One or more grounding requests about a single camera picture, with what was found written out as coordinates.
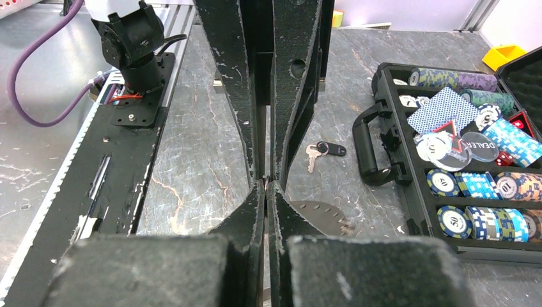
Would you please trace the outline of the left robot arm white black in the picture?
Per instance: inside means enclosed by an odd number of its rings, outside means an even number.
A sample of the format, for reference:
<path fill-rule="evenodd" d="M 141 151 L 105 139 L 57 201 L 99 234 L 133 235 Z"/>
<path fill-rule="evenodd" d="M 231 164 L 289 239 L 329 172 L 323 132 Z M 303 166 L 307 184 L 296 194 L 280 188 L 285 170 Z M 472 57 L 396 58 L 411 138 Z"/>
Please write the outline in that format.
<path fill-rule="evenodd" d="M 333 1 L 196 1 L 249 182 L 284 185 L 327 73 Z M 106 62 L 142 96 L 163 88 L 170 39 L 146 1 L 86 1 Z"/>

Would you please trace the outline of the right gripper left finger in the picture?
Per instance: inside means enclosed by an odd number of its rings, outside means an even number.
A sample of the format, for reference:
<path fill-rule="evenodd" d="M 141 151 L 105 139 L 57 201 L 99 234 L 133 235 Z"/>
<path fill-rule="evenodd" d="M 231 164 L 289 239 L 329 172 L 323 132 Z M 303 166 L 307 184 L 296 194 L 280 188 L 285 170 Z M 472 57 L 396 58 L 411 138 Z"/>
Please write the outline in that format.
<path fill-rule="evenodd" d="M 96 236 L 54 270 L 42 306 L 261 306 L 265 188 L 191 236 Z"/>

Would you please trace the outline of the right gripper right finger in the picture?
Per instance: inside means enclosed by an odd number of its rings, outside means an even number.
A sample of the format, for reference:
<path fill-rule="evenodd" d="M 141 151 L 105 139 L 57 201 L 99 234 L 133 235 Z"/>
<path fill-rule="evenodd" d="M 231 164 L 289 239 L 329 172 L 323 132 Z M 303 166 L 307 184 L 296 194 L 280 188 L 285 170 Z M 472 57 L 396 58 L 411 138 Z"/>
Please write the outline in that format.
<path fill-rule="evenodd" d="M 326 236 L 267 185 L 273 306 L 474 306 L 460 261 L 431 237 Z"/>

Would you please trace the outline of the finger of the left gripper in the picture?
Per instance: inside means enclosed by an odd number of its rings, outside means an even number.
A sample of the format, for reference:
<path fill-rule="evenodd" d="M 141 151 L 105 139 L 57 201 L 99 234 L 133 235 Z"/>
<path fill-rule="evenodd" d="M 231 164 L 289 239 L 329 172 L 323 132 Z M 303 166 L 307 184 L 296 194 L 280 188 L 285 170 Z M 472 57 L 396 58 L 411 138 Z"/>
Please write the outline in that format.
<path fill-rule="evenodd" d="M 334 1 L 273 1 L 272 180 L 286 180 L 325 78 Z"/>
<path fill-rule="evenodd" d="M 195 4 L 242 140 L 247 180 L 255 182 L 259 168 L 254 125 L 256 105 L 240 1 L 196 1 Z"/>

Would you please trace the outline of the silver key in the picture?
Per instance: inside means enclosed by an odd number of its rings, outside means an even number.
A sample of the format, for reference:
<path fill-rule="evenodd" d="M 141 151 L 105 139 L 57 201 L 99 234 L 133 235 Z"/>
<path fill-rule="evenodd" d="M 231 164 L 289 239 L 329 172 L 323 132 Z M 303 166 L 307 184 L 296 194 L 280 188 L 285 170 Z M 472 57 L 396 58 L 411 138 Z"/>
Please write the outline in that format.
<path fill-rule="evenodd" d="M 306 154 L 309 157 L 309 164 L 307 170 L 309 173 L 314 171 L 314 166 L 318 157 L 327 154 L 328 146 L 326 144 L 321 145 L 308 145 L 306 148 Z"/>

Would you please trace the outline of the black key tag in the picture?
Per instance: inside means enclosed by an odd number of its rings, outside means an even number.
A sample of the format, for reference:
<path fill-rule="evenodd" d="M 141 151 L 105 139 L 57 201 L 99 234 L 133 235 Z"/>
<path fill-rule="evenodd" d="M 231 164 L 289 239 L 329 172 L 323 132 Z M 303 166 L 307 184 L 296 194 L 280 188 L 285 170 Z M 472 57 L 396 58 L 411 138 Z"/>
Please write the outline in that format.
<path fill-rule="evenodd" d="M 316 147 L 322 155 L 333 155 L 338 157 L 346 155 L 346 148 L 343 145 L 320 141 L 317 142 Z"/>

